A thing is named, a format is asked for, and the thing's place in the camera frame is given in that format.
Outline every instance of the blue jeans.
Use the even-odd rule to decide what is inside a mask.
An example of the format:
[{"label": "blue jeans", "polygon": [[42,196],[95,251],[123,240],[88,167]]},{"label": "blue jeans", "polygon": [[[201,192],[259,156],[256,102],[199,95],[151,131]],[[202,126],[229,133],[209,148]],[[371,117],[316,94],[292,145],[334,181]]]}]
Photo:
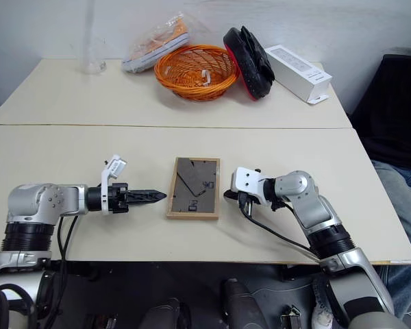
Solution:
[{"label": "blue jeans", "polygon": [[[411,170],[372,160],[400,222],[411,242]],[[393,298],[396,316],[403,318],[411,305],[411,265],[377,269]]]}]

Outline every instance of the wooden picture frame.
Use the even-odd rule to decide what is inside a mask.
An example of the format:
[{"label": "wooden picture frame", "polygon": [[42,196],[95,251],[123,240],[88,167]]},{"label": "wooden picture frame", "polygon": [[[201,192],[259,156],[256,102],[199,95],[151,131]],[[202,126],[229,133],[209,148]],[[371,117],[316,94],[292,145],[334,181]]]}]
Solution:
[{"label": "wooden picture frame", "polygon": [[218,158],[188,158],[190,161],[209,161],[216,163],[216,180],[214,184],[214,212],[175,212],[172,211],[173,199],[175,192],[175,184],[177,181],[178,159],[175,159],[175,166],[173,169],[171,189],[169,190],[169,207],[167,211],[167,218],[169,219],[205,219],[217,220],[219,218],[219,180],[220,180],[220,166],[221,161]]}]

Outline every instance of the floor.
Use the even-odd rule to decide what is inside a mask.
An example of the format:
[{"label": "floor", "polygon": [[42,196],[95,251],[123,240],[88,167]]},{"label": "floor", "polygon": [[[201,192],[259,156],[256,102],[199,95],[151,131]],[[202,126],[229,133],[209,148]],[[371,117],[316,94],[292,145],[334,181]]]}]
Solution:
[{"label": "floor", "polygon": [[[91,279],[69,277],[55,329],[80,329],[89,313],[117,314],[116,328],[137,328],[146,311],[168,297],[189,304],[193,329],[227,329],[219,309],[219,285],[226,278],[238,278],[247,285],[271,329],[279,328],[279,315],[287,305],[301,311],[301,327],[310,329],[311,278],[282,282],[275,265],[94,263],[91,268]],[[411,329],[411,317],[404,322]]]}]

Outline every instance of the white cardboard box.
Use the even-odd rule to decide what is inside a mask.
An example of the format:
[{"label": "white cardboard box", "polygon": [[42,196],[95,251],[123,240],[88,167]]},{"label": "white cardboard box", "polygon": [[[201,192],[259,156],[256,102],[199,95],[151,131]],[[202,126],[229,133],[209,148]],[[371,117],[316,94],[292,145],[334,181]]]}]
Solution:
[{"label": "white cardboard box", "polygon": [[332,79],[331,75],[281,45],[266,48],[265,51],[274,71],[275,81],[310,104],[329,97],[326,90]]}]

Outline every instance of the black cloth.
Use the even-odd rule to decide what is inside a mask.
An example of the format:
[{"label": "black cloth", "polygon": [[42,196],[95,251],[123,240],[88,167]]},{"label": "black cloth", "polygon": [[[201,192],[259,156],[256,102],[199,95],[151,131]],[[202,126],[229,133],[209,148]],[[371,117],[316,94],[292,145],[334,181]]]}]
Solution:
[{"label": "black cloth", "polygon": [[384,56],[351,123],[371,159],[411,169],[411,56]]}]

